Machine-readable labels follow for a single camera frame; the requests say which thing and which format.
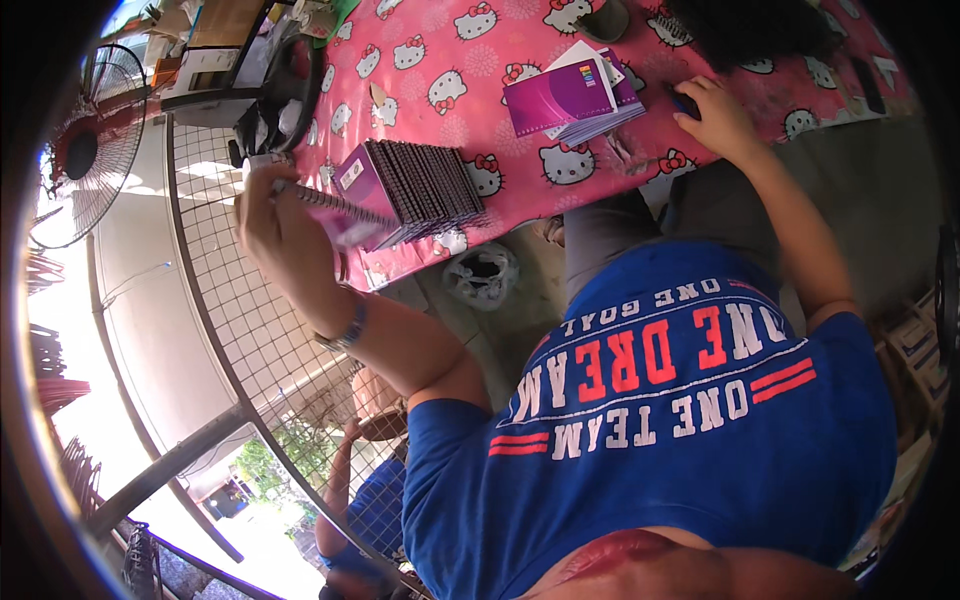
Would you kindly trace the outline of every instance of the spiral notebook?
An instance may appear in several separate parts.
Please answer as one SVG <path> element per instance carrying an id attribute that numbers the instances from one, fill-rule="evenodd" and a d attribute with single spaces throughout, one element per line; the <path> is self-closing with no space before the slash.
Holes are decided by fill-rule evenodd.
<path id="1" fill-rule="evenodd" d="M 298 193 L 340 248 L 389 248 L 448 231 L 484 210 L 453 148 L 368 140 L 337 168 L 333 183 L 339 197 L 303 187 Z"/>
<path id="2" fill-rule="evenodd" d="M 503 97 L 517 137 L 618 111 L 598 55 L 508 85 Z"/>
<path id="3" fill-rule="evenodd" d="M 613 50 L 604 48 L 599 51 L 599 54 L 609 67 L 608 73 L 612 71 L 623 75 L 623 65 Z M 550 139 L 559 138 L 564 144 L 572 147 L 586 142 L 600 133 L 608 132 L 627 121 L 636 119 L 647 111 L 640 99 L 637 98 L 630 80 L 625 76 L 620 77 L 617 83 L 613 84 L 613 98 L 618 108 L 616 113 L 590 117 L 576 123 L 546 130 L 544 133 Z"/>

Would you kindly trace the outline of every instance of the green plant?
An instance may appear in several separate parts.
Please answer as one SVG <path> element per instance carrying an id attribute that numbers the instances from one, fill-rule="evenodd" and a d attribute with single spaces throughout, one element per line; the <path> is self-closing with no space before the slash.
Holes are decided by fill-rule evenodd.
<path id="1" fill-rule="evenodd" d="M 299 417 L 293 417 L 274 430 L 274 438 L 314 489 L 319 489 L 326 483 L 330 473 L 329 461 L 336 452 L 337 445 L 325 430 L 318 429 Z M 234 464 L 248 481 L 255 482 L 260 489 L 260 495 L 256 498 L 258 502 L 293 502 L 299 504 L 308 517 L 316 519 L 316 510 L 303 496 L 300 487 L 259 438 L 253 438 L 244 444 Z"/>

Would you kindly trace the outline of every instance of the pink tablecloth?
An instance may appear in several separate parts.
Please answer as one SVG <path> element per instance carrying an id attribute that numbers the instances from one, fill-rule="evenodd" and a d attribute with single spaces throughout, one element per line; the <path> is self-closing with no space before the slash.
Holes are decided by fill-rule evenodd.
<path id="1" fill-rule="evenodd" d="M 872 63 L 894 56 L 854 0 L 823 0 L 828 20 L 846 37 L 844 52 L 823 63 L 796 57 L 737 68 L 717 76 L 689 45 L 640 11 L 658 0 L 626 0 L 630 28 L 612 48 L 628 67 L 648 113 L 617 130 L 619 148 L 598 136 L 574 149 L 542 133 L 517 138 L 502 88 L 540 72 L 580 36 L 569 22 L 602 0 L 362 0 L 327 46 L 327 66 L 315 110 L 318 134 L 294 151 L 306 184 L 330 189 L 329 175 L 367 138 L 460 148 L 487 207 L 486 224 L 380 252 L 354 251 L 348 281 L 370 290 L 482 244 L 533 219 L 640 187 L 649 204 L 665 198 L 670 181 L 716 159 L 675 124 L 661 82 L 702 74 L 722 80 L 743 103 L 758 133 L 783 142 L 798 133 L 871 114 L 849 53 Z M 597 48 L 600 45 L 590 43 Z M 881 94 L 905 98 L 875 73 Z M 370 84 L 388 96 L 374 106 Z"/>

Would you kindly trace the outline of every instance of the electric fan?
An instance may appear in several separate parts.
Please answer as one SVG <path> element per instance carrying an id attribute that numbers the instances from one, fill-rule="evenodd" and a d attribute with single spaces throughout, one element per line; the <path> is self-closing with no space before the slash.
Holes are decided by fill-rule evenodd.
<path id="1" fill-rule="evenodd" d="M 86 58 L 77 100 L 40 156 L 32 239 L 64 248 L 104 216 L 136 156 L 151 88 L 128 48 L 100 46 Z"/>

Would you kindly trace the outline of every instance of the wrist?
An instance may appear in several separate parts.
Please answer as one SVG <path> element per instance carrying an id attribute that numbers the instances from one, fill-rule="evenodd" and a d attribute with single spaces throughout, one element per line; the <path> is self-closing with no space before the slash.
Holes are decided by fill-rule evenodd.
<path id="1" fill-rule="evenodd" d="M 763 162 L 765 159 L 773 156 L 773 150 L 759 139 L 754 139 L 748 144 L 744 144 L 738 152 L 731 156 L 724 156 L 733 165 L 746 173 L 754 165 Z"/>
<path id="2" fill-rule="evenodd" d="M 336 340 L 350 328 L 356 315 L 357 301 L 356 292 L 334 285 L 318 294 L 317 299 L 302 312 L 317 333 L 328 340 Z"/>

